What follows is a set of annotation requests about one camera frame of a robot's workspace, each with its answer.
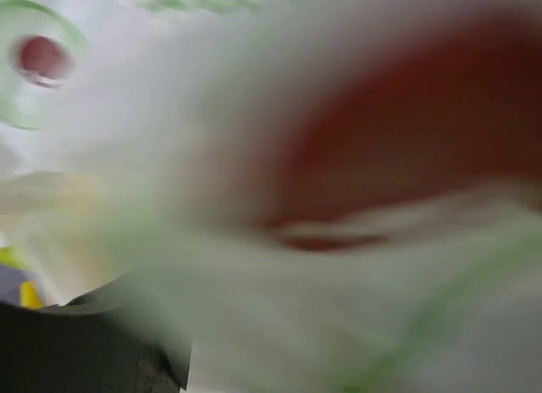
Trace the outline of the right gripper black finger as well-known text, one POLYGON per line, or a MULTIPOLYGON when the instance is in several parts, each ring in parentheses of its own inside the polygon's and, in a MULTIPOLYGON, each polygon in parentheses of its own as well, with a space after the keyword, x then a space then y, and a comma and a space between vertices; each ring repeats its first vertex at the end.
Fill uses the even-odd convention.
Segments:
POLYGON ((121 322, 143 300, 102 287, 65 306, 1 305, 3 392, 184 392, 190 364, 121 322))

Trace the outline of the yellow fake banana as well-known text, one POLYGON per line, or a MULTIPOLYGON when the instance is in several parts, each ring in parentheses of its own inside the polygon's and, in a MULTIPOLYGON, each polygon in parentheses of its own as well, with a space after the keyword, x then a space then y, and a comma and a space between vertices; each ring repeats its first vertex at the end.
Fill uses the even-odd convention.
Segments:
POLYGON ((38 287, 32 281, 25 281, 20 285, 19 304, 33 310, 45 307, 38 287))

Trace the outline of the light green plastic bag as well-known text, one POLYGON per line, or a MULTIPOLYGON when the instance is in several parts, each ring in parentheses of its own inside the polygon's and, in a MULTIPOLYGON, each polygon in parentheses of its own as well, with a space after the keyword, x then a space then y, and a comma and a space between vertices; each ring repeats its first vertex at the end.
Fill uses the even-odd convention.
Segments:
POLYGON ((261 222, 312 116, 430 38, 541 0, 152 0, 54 94, 12 240, 60 300, 107 284, 122 324, 224 392, 538 392, 541 203, 486 184, 472 212, 327 252, 261 222))

